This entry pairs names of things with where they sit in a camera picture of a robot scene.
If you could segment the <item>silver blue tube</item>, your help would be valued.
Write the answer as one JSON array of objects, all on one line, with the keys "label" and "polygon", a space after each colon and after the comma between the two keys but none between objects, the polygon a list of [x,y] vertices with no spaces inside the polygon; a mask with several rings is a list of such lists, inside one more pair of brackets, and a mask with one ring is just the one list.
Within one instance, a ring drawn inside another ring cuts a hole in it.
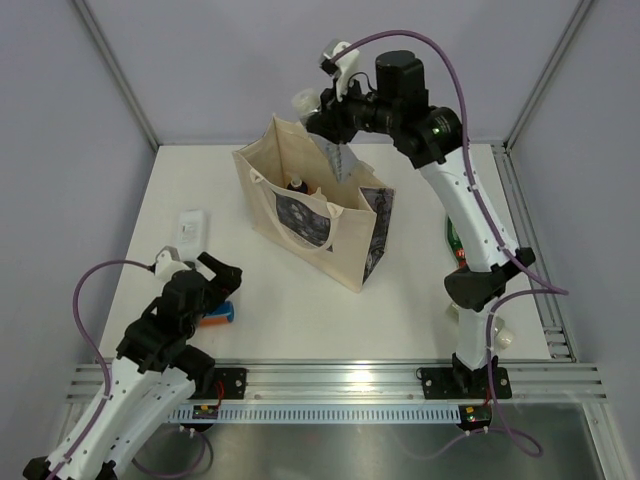
[{"label": "silver blue tube", "polygon": [[304,89],[292,97],[291,104],[301,125],[326,156],[336,181],[345,183],[359,160],[348,145],[331,142],[320,134],[312,132],[311,121],[321,114],[320,95],[313,88]]}]

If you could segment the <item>orange blue spray bottle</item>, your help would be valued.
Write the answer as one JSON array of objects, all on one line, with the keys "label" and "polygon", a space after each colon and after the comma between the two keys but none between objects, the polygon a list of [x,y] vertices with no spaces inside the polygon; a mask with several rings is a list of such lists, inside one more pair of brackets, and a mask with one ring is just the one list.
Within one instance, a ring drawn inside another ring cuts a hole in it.
[{"label": "orange blue spray bottle", "polygon": [[286,187],[287,190],[308,195],[309,186],[299,176],[292,176]]}]

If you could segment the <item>beige pump bottle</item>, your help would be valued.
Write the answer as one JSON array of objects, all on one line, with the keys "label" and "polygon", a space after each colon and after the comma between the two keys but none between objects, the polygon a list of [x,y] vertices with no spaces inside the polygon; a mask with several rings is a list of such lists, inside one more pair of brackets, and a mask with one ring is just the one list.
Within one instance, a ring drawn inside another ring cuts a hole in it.
[{"label": "beige pump bottle", "polygon": [[316,191],[312,194],[312,197],[324,202],[327,201],[327,197],[322,193],[322,189],[320,187],[316,189]]}]

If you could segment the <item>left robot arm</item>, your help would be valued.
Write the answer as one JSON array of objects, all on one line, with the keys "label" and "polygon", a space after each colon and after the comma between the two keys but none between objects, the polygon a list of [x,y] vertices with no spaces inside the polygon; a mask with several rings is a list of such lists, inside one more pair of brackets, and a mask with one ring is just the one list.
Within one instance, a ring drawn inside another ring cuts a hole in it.
[{"label": "left robot arm", "polygon": [[147,266],[162,292],[125,330],[111,362],[99,362],[103,385],[80,420],[49,455],[31,459],[26,479],[118,479],[136,453],[190,399],[209,404],[214,420],[223,402],[241,400],[247,371],[218,367],[190,345],[201,321],[220,309],[242,282],[242,271],[210,254],[197,261],[212,277],[161,250]]}]

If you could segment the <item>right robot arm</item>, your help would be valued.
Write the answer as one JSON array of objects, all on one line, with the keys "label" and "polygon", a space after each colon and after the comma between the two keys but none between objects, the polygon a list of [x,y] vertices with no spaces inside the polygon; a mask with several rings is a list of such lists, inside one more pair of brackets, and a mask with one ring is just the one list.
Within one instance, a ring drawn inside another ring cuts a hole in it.
[{"label": "right robot arm", "polygon": [[355,79],[359,53],[347,47],[338,42],[323,52],[319,64],[333,85],[312,94],[299,116],[337,181],[344,182],[355,169],[348,144],[358,132],[385,134],[440,199],[466,255],[465,265],[444,279],[459,308],[453,385],[461,395],[474,397],[489,382],[484,369],[493,357],[487,347],[489,310],[507,283],[534,263],[535,254],[511,238],[491,202],[482,199],[484,188],[463,146],[461,121],[453,110],[430,105],[423,63],[407,50],[379,55],[377,86],[365,93]]}]

